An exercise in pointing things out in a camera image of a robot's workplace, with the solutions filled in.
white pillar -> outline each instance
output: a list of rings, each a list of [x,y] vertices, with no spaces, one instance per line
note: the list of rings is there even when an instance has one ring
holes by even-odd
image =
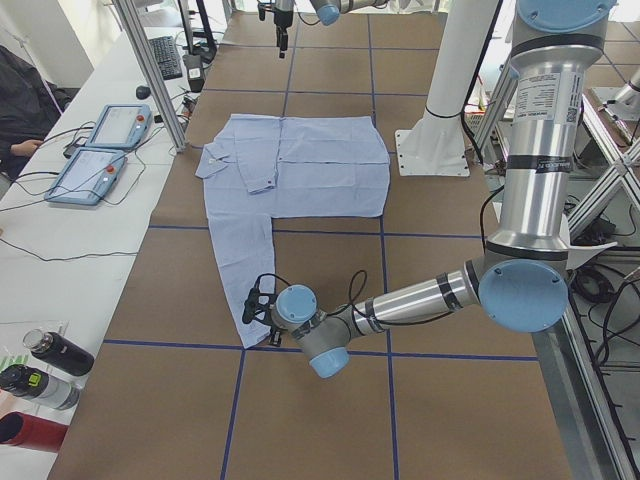
[[[499,0],[456,0],[444,29],[427,109],[396,132],[400,175],[468,176],[460,117]]]

white table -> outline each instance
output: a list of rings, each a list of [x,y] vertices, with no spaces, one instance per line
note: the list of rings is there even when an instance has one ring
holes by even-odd
[[[177,29],[150,28],[149,38],[174,35]],[[141,103],[135,97],[136,86],[144,84],[128,38],[123,34],[78,92],[50,135],[95,121],[106,104]],[[188,90],[187,77],[166,82],[169,95]],[[182,97],[174,101],[178,106]],[[157,113],[151,98],[144,100]],[[153,131],[158,125],[152,125]],[[73,134],[47,142],[31,159],[23,173],[59,172],[67,159],[63,147]],[[147,164],[146,171],[127,198],[118,206],[101,202],[96,208],[70,208],[42,202],[25,208],[0,211],[2,236],[43,257],[70,257],[84,253],[136,252],[147,230],[173,162],[173,144],[166,129],[160,131],[138,155]],[[142,166],[131,154],[115,188],[107,199],[119,201],[129,189]],[[21,180],[32,192],[48,189],[53,178],[33,175]],[[0,201],[0,210],[25,205],[38,197],[29,196],[13,185]],[[97,354],[120,294],[133,266],[134,256],[87,258],[66,262],[43,262],[0,243],[0,292],[3,315],[0,322],[67,322],[65,336]],[[71,379],[54,370],[56,376]],[[77,380],[83,385],[86,378]],[[40,407],[37,415],[69,424],[75,409],[56,411]],[[55,454],[0,446],[2,479],[36,480],[47,477]]]

computer mouse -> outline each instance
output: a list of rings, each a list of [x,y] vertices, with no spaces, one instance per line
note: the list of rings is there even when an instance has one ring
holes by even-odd
[[[138,100],[144,100],[145,98],[148,98],[149,95],[151,95],[151,89],[149,87],[146,85],[138,85],[136,88],[136,98]]]

keyboard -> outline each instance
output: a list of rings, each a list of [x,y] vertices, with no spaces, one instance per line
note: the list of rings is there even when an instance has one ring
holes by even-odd
[[[162,78],[164,80],[180,78],[182,76],[180,55],[173,37],[150,38],[149,44],[151,45],[153,56],[160,67]]]

person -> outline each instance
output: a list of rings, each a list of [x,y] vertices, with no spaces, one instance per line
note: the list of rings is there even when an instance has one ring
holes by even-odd
[[[60,118],[60,110],[71,102],[63,89],[48,85],[57,106],[38,70],[0,45],[0,171],[11,180],[20,175]]]

